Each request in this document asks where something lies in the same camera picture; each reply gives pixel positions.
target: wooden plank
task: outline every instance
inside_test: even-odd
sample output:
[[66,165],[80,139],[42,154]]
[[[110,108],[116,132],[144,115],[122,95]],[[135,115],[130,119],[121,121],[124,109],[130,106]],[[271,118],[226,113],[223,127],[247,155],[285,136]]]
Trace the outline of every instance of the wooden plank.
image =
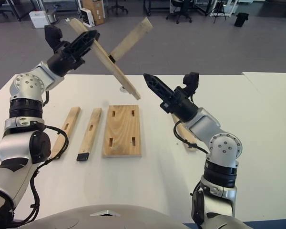
[[90,150],[92,148],[92,145],[94,143],[94,139],[96,136],[96,132],[99,126],[99,122],[101,119],[102,109],[101,108],[95,108],[92,111],[84,138],[82,140],[82,144],[79,150],[79,153],[77,155],[76,160],[77,161],[86,161],[88,160]]
[[[69,111],[69,114],[68,114],[62,128],[61,128],[64,132],[66,132],[68,138],[70,138],[70,136],[71,136],[73,127],[76,123],[76,120],[78,118],[80,111],[81,111],[80,107],[78,107],[78,106],[72,107]],[[53,158],[58,154],[58,152],[61,150],[64,142],[65,142],[65,137],[63,135],[58,135],[56,142],[52,148],[50,158]]]
[[[173,114],[172,114],[172,118],[173,118],[174,123],[179,121],[179,119]],[[196,143],[196,138],[187,129],[185,129],[182,124],[179,124],[176,129],[177,129],[178,134],[183,139],[186,139],[190,143]],[[196,151],[195,148],[189,148],[188,145],[185,143],[184,143],[184,147],[188,151]]]
[[91,49],[94,51],[96,56],[100,59],[100,61],[105,65],[105,67],[115,76],[115,78],[122,84],[122,86],[128,91],[128,93],[132,94],[137,100],[139,100],[140,94],[137,92],[132,83],[126,78],[124,73],[119,69],[119,67],[113,63],[106,51],[103,47],[97,42],[94,41]]
[[142,156],[138,105],[109,106],[102,155]]
[[83,32],[88,31],[87,28],[83,25],[83,23],[81,23],[76,18],[72,18],[69,24],[79,35],[82,34]]
[[144,18],[124,39],[118,44],[110,55],[118,61],[127,53],[153,26],[147,18]]
[[[86,27],[76,18],[70,20],[70,25],[74,28],[74,30],[78,34],[82,34],[85,31],[88,31]],[[113,63],[108,57],[107,52],[103,49],[103,47],[97,42],[94,41],[91,49],[94,51],[96,56],[100,59],[100,61],[105,65],[105,67],[114,75],[114,77],[120,82],[120,84],[128,91],[128,93],[132,94],[137,100],[139,100],[140,94],[137,92],[132,83],[126,78],[124,73],[119,69],[119,67]]]

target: black cable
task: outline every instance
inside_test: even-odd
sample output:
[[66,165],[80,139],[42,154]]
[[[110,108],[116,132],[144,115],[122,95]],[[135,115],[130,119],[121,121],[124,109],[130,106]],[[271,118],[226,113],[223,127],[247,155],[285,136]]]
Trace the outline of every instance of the black cable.
[[196,192],[196,191],[198,191],[198,190],[200,189],[200,184],[201,184],[201,182],[199,181],[199,182],[197,183],[197,185],[195,186],[193,193]]
[[196,148],[196,149],[199,149],[200,151],[202,151],[202,152],[208,154],[208,152],[207,152],[205,149],[199,147],[196,143],[190,143],[190,142],[188,142],[186,139],[183,139],[183,138],[178,134],[176,128],[177,128],[177,126],[178,126],[180,123],[181,123],[180,120],[175,123],[175,126],[174,126],[174,135],[175,135],[175,137],[176,137],[177,139],[179,139],[180,141],[182,141],[183,143],[187,144],[189,148]]
[[46,91],[46,100],[44,101],[42,106],[44,107],[46,104],[48,104],[49,100],[50,100],[50,93],[49,91]]
[[65,137],[65,142],[64,142],[61,150],[58,152],[58,154],[56,156],[54,156],[53,158],[47,159],[42,165],[38,166],[37,169],[34,171],[33,176],[30,179],[30,187],[31,187],[31,190],[32,190],[32,193],[34,196],[34,204],[31,205],[31,208],[33,208],[32,212],[29,214],[29,216],[27,216],[26,219],[24,219],[20,222],[11,222],[11,224],[7,226],[8,228],[17,228],[17,227],[23,226],[24,224],[33,222],[36,219],[36,217],[39,213],[40,199],[39,199],[39,195],[38,195],[38,192],[36,190],[36,187],[35,187],[35,180],[34,179],[38,175],[40,168],[49,164],[51,161],[55,160],[56,158],[60,157],[68,148],[69,139],[68,139],[67,134],[63,130],[61,130],[57,127],[54,127],[54,126],[50,126],[50,125],[47,125],[46,128],[54,130],[58,134],[63,135]]

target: black rubber tip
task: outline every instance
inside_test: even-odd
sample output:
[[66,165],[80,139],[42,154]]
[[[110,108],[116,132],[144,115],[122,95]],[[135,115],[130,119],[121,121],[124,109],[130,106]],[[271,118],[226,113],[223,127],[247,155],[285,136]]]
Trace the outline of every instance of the black rubber tip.
[[84,153],[84,154],[78,154],[76,161],[86,161],[88,160],[89,153]]

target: white box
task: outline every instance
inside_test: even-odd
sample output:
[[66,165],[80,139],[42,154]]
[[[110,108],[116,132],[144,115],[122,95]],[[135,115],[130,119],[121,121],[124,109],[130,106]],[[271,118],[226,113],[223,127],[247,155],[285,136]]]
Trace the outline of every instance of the white box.
[[87,27],[95,26],[93,16],[90,10],[81,8],[83,24]]
[[45,11],[32,11],[29,15],[36,29],[44,28],[45,25],[50,25],[48,15]]

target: cable connector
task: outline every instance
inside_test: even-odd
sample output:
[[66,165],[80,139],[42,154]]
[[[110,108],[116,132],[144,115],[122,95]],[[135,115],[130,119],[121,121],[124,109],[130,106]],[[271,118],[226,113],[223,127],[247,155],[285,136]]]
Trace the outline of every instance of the cable connector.
[[40,207],[40,204],[31,204],[30,205],[30,208],[39,208]]

